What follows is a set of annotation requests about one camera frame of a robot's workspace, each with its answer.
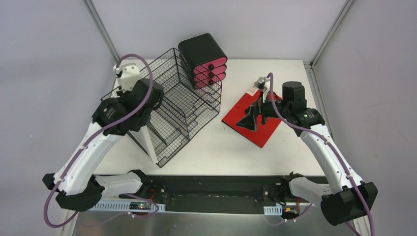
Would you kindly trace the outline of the white binder cover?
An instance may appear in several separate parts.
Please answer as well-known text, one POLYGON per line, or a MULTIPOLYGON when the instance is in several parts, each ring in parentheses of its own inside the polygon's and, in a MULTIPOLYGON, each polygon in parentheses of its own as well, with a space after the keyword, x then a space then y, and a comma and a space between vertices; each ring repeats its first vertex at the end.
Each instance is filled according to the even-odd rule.
POLYGON ((139 131, 129 131, 128 135, 150 158, 153 164, 158 163, 155 148, 151 140, 150 131, 146 125, 141 127, 139 131))

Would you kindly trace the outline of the red binder folder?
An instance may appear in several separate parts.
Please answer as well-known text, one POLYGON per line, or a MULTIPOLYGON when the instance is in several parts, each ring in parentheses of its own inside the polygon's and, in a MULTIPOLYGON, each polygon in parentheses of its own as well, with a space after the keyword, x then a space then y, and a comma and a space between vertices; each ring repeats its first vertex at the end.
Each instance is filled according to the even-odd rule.
POLYGON ((262 124, 261 115, 250 113, 256 102, 262 98, 260 90, 252 86, 222 119, 224 124, 260 148, 264 147, 281 123, 278 118, 268 118, 262 124))

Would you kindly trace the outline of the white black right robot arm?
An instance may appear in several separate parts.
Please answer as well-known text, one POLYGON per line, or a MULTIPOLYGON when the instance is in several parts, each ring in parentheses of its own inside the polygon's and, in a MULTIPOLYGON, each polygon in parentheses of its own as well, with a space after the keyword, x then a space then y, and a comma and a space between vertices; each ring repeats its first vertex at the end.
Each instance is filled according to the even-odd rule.
POLYGON ((328 181, 328 186, 311 182, 301 174, 290 173, 282 178, 276 199, 283 204, 296 197, 318 205, 331 225, 339 225, 366 216, 371 228, 371 208, 378 190, 374 183, 365 182, 348 164, 333 143, 325 120, 314 108, 307 107, 302 83, 285 82, 282 98, 276 98, 268 79, 254 83, 259 97, 237 122, 238 127, 257 131, 257 123, 265 125, 269 118, 279 118, 307 145, 328 181))

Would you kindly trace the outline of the black wire mesh tray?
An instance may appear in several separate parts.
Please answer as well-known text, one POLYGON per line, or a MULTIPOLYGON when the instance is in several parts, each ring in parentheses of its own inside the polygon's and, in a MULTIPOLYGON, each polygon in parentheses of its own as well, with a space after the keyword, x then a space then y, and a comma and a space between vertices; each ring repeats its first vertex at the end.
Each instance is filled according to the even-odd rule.
POLYGON ((160 168, 220 112, 222 82, 194 88, 181 62, 179 50, 171 48, 149 63, 164 88, 162 104, 147 123, 160 168))

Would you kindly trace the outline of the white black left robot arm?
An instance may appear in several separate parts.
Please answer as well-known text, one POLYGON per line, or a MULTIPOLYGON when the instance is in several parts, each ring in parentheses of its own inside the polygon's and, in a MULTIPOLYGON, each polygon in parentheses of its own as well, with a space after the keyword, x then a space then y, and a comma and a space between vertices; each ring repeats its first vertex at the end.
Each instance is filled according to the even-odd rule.
POLYGON ((150 121, 151 112, 162 103, 164 88, 157 82, 146 104, 133 116, 102 130, 132 112, 143 101, 149 89, 149 79, 140 79, 132 90, 119 91, 117 97, 101 101, 92 115, 86 137, 80 143, 82 152, 73 154, 59 172, 46 174, 42 181, 49 190, 56 184, 56 201, 63 209, 87 211, 102 198, 133 194, 138 199, 149 195, 150 179, 141 170, 131 170, 124 175, 99 176, 94 171, 107 152, 129 131, 140 131, 150 121))

